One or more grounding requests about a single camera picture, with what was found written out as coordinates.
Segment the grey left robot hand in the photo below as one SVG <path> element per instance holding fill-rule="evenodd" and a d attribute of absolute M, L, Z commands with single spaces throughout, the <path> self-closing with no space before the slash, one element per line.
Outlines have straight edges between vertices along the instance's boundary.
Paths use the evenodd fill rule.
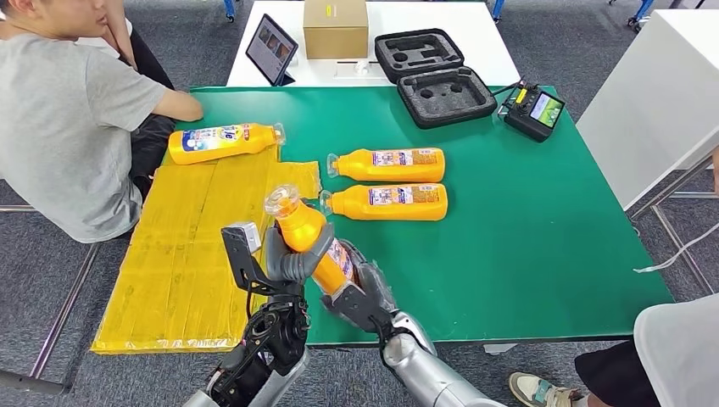
<path fill-rule="evenodd" d="M 310 249 L 297 252 L 287 245 L 278 225 L 270 227 L 264 240 L 266 275 L 277 282 L 304 282 L 314 274 L 334 237 L 333 224 L 326 223 Z"/>

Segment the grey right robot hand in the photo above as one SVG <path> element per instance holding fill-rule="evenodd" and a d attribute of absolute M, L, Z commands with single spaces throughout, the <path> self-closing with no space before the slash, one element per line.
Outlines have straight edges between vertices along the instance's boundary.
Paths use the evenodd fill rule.
<path fill-rule="evenodd" d="M 371 303 L 383 309 L 386 314 L 394 317 L 399 308 L 391 288 L 387 284 L 386 277 L 376 261 L 368 260 L 349 240 L 340 239 L 339 242 L 347 251 L 355 268 L 355 276 L 359 287 L 364 291 Z"/>

